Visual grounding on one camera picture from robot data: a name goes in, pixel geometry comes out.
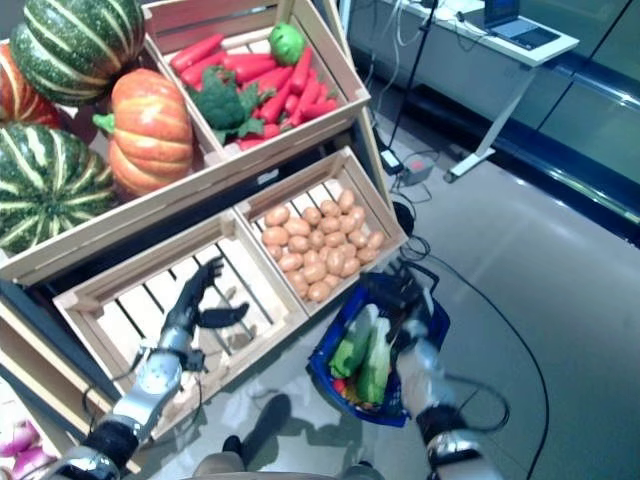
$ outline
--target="orange pumpkin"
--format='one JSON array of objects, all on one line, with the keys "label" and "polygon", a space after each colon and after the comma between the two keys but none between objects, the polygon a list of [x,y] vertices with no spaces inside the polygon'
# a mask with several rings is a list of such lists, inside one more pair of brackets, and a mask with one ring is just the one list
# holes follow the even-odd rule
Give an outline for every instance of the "orange pumpkin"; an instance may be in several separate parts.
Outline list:
[{"label": "orange pumpkin", "polygon": [[113,114],[95,115],[112,133],[109,164],[126,190],[144,195],[183,178],[193,158],[191,121],[178,88],[140,68],[122,76],[111,93]]},{"label": "orange pumpkin", "polygon": [[27,83],[5,43],[0,45],[0,125],[8,122],[60,128],[56,107]]}]

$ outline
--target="laptop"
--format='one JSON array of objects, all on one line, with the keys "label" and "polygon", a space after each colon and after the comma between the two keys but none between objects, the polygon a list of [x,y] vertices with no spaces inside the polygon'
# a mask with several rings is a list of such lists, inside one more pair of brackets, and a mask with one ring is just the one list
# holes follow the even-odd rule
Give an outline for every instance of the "laptop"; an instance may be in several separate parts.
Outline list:
[{"label": "laptop", "polygon": [[560,35],[518,16],[520,0],[485,0],[484,10],[465,14],[465,20],[526,50],[546,45]]}]

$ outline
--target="pumpkin stem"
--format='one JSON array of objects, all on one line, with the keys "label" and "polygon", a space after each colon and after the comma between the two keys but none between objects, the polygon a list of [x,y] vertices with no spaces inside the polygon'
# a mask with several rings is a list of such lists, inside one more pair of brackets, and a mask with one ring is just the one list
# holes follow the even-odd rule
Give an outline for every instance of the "pumpkin stem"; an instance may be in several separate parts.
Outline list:
[{"label": "pumpkin stem", "polygon": [[113,116],[113,113],[110,113],[109,115],[96,114],[93,116],[92,120],[96,127],[102,128],[103,130],[106,130],[109,133],[113,133],[114,130],[116,129],[116,121],[115,121],[115,117]]}]

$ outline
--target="person's leg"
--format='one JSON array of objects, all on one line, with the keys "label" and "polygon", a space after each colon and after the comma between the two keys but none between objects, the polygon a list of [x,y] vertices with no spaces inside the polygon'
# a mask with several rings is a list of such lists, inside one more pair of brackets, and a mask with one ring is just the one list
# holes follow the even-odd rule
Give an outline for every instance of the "person's leg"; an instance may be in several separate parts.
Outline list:
[{"label": "person's leg", "polygon": [[349,467],[338,480],[384,480],[384,477],[368,463]]},{"label": "person's leg", "polygon": [[222,446],[222,453],[207,455],[193,473],[194,477],[212,475],[214,473],[246,472],[242,460],[242,442],[235,435],[227,438]]}]

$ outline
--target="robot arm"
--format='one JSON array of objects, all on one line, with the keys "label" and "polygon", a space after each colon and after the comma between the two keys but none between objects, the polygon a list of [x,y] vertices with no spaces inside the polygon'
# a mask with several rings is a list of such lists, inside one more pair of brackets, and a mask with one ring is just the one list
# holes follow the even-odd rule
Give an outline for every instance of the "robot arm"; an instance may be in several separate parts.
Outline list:
[{"label": "robot arm", "polygon": [[247,312],[247,304],[237,309],[198,310],[205,289],[221,269],[221,259],[214,258],[186,282],[132,389],[80,446],[70,449],[49,469],[46,480],[119,480],[120,472],[149,439],[163,408],[178,391],[182,373],[204,370],[204,354],[191,349],[195,327],[226,327]]},{"label": "robot arm", "polygon": [[398,356],[402,402],[416,420],[427,448],[433,480],[501,480],[454,403],[454,395],[438,361],[438,351],[425,339]]}]

